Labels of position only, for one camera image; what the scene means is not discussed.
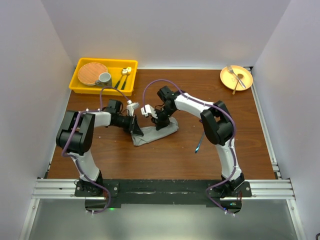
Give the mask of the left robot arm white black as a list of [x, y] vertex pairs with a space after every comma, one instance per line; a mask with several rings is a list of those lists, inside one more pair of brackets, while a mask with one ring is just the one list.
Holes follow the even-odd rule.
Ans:
[[128, 100], [124, 115], [123, 103], [112, 99], [106, 107], [97, 110], [66, 112], [56, 136], [56, 145], [62, 149], [63, 157], [72, 158], [79, 179], [87, 182], [85, 189], [92, 196], [99, 196], [104, 190], [101, 171], [91, 153], [95, 128], [114, 126], [133, 136], [142, 137], [144, 134], [134, 114], [139, 106], [139, 103]]

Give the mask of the silver knife on plate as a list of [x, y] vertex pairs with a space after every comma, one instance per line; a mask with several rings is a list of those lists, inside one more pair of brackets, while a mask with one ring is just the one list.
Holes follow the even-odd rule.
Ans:
[[237, 87], [238, 87], [238, 85], [239, 85], [239, 83], [241, 82], [241, 79], [242, 79], [243, 77], [244, 77], [244, 76], [243, 76], [242, 74], [240, 74], [240, 73], [237, 75], [237, 77], [236, 77], [237, 82], [236, 82], [236, 85], [235, 85], [235, 87], [234, 87], [234, 89], [233, 89], [233, 92], [232, 92], [233, 95], [236, 93]]

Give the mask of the silver fork on plate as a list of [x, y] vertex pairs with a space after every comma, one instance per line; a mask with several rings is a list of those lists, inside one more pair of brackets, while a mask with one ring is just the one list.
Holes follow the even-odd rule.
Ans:
[[[226, 67], [227, 67], [228, 72], [229, 72], [230, 74], [232, 74], [235, 78], [237, 78], [237, 74], [235, 74], [232, 66], [231, 66], [231, 65], [227, 65]], [[246, 88], [246, 85], [243, 83], [242, 80], [240, 80], [240, 85], [241, 85], [244, 89]]]

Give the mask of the tan round plate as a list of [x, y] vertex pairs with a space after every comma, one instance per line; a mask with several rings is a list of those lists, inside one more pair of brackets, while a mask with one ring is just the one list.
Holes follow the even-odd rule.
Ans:
[[253, 85], [252, 74], [242, 66], [231, 65], [233, 73], [224, 67], [220, 72], [220, 80], [230, 90], [245, 91]]

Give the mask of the grey ceramic mug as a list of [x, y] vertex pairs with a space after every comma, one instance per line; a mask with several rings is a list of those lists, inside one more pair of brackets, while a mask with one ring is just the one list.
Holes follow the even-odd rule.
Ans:
[[112, 76], [108, 72], [103, 72], [98, 76], [97, 81], [95, 82], [96, 86], [99, 87], [111, 87], [112, 86]]

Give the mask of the yellow plastic bin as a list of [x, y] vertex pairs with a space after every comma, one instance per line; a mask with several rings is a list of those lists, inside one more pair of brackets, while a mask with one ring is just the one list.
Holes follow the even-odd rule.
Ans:
[[106, 58], [78, 60], [69, 83], [69, 88], [78, 94], [99, 94], [103, 87], [104, 95], [131, 96], [134, 89], [138, 61]]

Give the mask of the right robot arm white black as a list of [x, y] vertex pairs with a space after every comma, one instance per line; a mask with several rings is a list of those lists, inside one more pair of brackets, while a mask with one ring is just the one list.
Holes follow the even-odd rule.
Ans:
[[169, 125], [169, 117], [177, 110], [198, 117], [203, 125], [206, 138], [215, 145], [221, 162], [223, 192], [230, 197], [241, 190], [244, 181], [235, 151], [235, 122], [222, 101], [207, 102], [184, 91], [173, 92], [168, 86], [162, 87], [157, 95], [163, 102], [160, 109], [144, 106], [145, 114], [152, 116], [156, 129]]

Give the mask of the round wooden plate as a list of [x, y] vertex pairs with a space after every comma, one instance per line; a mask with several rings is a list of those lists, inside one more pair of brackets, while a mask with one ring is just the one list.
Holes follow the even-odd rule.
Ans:
[[79, 69], [77, 77], [82, 84], [87, 86], [94, 86], [96, 84], [96, 81], [99, 80], [100, 74], [107, 72], [108, 68], [102, 63], [90, 62], [83, 65]]

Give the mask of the blue metallic fork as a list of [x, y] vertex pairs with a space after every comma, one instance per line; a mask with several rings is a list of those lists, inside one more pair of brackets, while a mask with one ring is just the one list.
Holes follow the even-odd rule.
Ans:
[[201, 138], [200, 138], [200, 140], [199, 140], [199, 142], [198, 142], [198, 144], [197, 144], [197, 147], [196, 147], [195, 150], [194, 150], [194, 153], [195, 153], [195, 154], [198, 153], [198, 151], [199, 151], [199, 149], [200, 149], [200, 147], [201, 147], [201, 144], [202, 144], [202, 142], [203, 142], [204, 137], [205, 137], [205, 132], [202, 133]]

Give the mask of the grey cloth napkin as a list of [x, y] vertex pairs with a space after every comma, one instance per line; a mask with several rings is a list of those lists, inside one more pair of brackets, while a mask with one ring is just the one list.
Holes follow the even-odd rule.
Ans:
[[141, 131], [143, 136], [132, 134], [132, 143], [135, 147], [139, 147], [145, 144], [149, 144], [151, 142], [157, 141], [159, 139], [165, 138], [179, 129], [178, 121], [174, 117], [169, 118], [169, 125], [160, 129], [156, 130], [155, 126], [146, 126], [142, 127]]

